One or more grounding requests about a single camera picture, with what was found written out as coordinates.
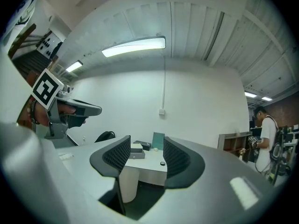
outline finger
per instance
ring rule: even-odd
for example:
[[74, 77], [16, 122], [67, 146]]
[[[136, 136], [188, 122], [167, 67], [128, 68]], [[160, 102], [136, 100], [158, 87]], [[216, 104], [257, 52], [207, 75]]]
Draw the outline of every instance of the finger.
[[63, 105], [63, 104], [58, 105], [58, 112], [59, 113], [73, 114], [75, 111], [76, 111], [76, 109], [72, 106]]

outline ceiling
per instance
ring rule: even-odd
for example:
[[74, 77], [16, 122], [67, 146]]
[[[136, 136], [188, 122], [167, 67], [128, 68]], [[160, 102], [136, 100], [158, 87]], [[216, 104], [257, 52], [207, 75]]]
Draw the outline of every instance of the ceiling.
[[[166, 48], [110, 58], [103, 48], [135, 38], [164, 35]], [[204, 60], [240, 74], [249, 108], [298, 90], [298, 51], [282, 16], [269, 0], [110, 0], [86, 16], [59, 52], [64, 81], [100, 65], [165, 56]], [[80, 60], [73, 75], [63, 72]]]

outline hand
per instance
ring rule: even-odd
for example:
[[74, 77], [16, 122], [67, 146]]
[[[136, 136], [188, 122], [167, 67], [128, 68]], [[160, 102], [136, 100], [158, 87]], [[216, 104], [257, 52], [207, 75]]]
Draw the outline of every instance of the hand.
[[[69, 105], [63, 105], [58, 104], [58, 112], [59, 114], [73, 114], [76, 111], [76, 109]], [[40, 123], [43, 126], [48, 127], [49, 126], [49, 118], [47, 115], [46, 109], [38, 102], [36, 102], [36, 106], [34, 109], [34, 116], [38, 123]]]

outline textured black pad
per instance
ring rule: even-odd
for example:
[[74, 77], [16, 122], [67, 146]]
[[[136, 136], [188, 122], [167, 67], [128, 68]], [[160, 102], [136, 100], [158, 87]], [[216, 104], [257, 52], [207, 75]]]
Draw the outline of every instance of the textured black pad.
[[126, 136], [90, 156], [90, 164], [102, 176], [117, 178], [130, 156], [131, 136]]
[[205, 170], [203, 158], [185, 146], [164, 137], [163, 157], [167, 164], [166, 189], [187, 188]]

